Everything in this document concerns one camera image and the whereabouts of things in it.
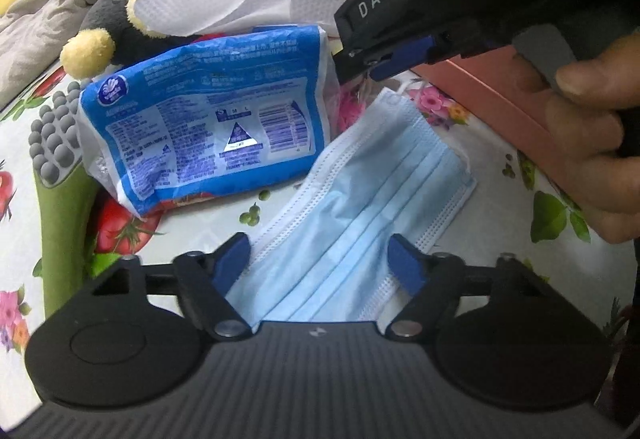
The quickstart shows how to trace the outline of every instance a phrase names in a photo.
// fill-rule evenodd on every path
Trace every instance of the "blue plastic package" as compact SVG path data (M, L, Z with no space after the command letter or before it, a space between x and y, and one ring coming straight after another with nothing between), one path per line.
M186 45L82 92L84 166L138 216L286 181L331 141L338 97L316 26Z

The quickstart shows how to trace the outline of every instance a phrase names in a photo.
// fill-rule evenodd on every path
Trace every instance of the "stuffed toy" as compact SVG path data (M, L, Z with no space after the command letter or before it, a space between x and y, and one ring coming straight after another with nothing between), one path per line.
M80 31L60 53L67 74L76 79L93 78L110 65L129 67L199 38L146 29L134 14L134 2L98 0L89 9Z

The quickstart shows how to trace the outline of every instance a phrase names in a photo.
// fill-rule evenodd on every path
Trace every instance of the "surgical mask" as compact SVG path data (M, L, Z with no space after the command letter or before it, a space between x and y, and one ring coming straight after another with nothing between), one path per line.
M399 288L391 235L427 252L474 186L414 104L383 90L252 243L226 298L251 326L375 320Z

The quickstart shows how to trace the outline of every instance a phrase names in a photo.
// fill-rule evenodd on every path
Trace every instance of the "hand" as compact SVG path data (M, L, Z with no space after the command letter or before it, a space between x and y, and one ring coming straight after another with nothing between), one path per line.
M516 56L516 86L548 88ZM564 153L574 200L604 240L640 237L640 157L620 159L623 129L616 110L640 105L640 34L620 38L594 60L562 67L556 81L564 97L546 106L549 132Z

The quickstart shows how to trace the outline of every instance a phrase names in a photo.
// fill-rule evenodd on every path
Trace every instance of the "gray grip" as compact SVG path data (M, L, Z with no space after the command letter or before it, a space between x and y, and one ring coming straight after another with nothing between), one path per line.
M534 25L513 39L516 51L545 77L558 94L556 71L576 61L574 51L555 25Z
M416 343L374 323L264 322L214 345L183 385L148 403L105 410L45 403L20 439L615 439L588 403L503 410L452 386Z

